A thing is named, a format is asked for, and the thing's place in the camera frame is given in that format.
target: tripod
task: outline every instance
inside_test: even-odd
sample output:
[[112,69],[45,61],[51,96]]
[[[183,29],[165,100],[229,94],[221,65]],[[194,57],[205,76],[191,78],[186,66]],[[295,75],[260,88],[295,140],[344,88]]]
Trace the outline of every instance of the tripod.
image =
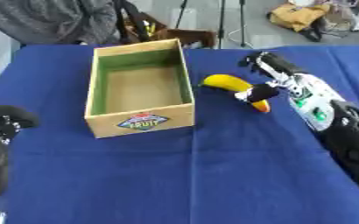
[[[180,23],[184,16],[184,11],[185,11],[185,8],[187,7],[187,3],[188,3],[188,0],[184,0],[180,6],[181,11],[179,13],[179,17],[178,17],[175,29],[178,29],[180,27]],[[241,29],[238,31],[241,31],[241,34],[242,34],[241,47],[245,47],[245,46],[250,46],[250,44],[245,42],[245,21],[244,21],[245,0],[239,0],[239,4],[241,7]],[[225,35],[225,30],[224,30],[225,11],[226,11],[226,0],[222,0],[221,1],[221,15],[220,15],[220,22],[219,22],[219,31],[218,31],[218,39],[219,39],[218,48],[219,49],[222,49],[222,41],[223,41],[224,35]]]

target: tripod leg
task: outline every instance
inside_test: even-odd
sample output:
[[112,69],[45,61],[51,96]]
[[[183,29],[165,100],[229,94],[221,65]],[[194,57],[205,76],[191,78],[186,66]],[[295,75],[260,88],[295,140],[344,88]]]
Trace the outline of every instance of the tripod leg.
[[175,29],[178,29],[180,27],[180,23],[181,23],[182,17],[184,16],[184,11],[185,11],[186,7],[187,7],[187,0],[184,0],[184,2],[182,2],[182,4],[181,4],[181,12],[179,13],[179,17],[177,20],[177,24],[175,25]]
[[245,16],[243,12],[245,0],[239,0],[239,4],[241,6],[241,47],[245,47]]
[[222,0],[221,5],[221,22],[219,24],[219,31],[218,31],[218,39],[219,39],[219,49],[222,49],[222,40],[224,38],[224,13],[226,10],[226,0]]

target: wire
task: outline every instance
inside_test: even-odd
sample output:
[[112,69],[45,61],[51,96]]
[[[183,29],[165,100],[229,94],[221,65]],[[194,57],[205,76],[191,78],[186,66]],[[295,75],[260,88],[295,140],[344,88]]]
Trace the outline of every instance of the wire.
[[322,31],[321,33],[325,34],[325,35],[329,35],[329,36],[335,36],[335,37],[338,37],[340,39],[346,38],[350,34],[350,31],[338,31],[338,30],[335,30],[335,28],[338,25],[339,24],[334,24],[332,27],[326,29],[325,31]]
[[[231,42],[233,42],[233,43],[235,43],[235,44],[237,44],[237,45],[241,45],[242,44],[242,41],[241,40],[236,40],[236,39],[233,39],[233,38],[231,38],[231,36],[234,34],[234,33],[236,33],[236,32],[240,32],[242,29],[240,28],[240,29],[237,29],[237,30],[235,30],[235,31],[232,31],[232,32],[230,32],[227,36],[228,36],[228,39],[229,39],[229,41],[231,41]],[[248,46],[250,49],[254,49],[254,46],[251,44],[251,43],[249,43],[249,42],[245,42],[245,45],[246,46]]]

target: cardboard box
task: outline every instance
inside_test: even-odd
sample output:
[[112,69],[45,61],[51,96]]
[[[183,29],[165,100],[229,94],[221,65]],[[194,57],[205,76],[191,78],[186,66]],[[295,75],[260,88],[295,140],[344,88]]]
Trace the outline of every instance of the cardboard box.
[[194,125],[180,41],[96,48],[85,119],[97,138]]

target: green light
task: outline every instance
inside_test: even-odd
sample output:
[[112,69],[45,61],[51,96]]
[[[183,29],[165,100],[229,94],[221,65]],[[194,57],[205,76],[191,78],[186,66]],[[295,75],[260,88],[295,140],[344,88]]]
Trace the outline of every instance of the green light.
[[316,119],[319,121],[324,121],[325,119],[327,119],[327,115],[324,112],[322,112],[319,108],[314,109],[313,114],[316,117]]
[[296,103],[299,108],[302,108],[306,104],[306,101],[301,100],[301,101],[296,101]]

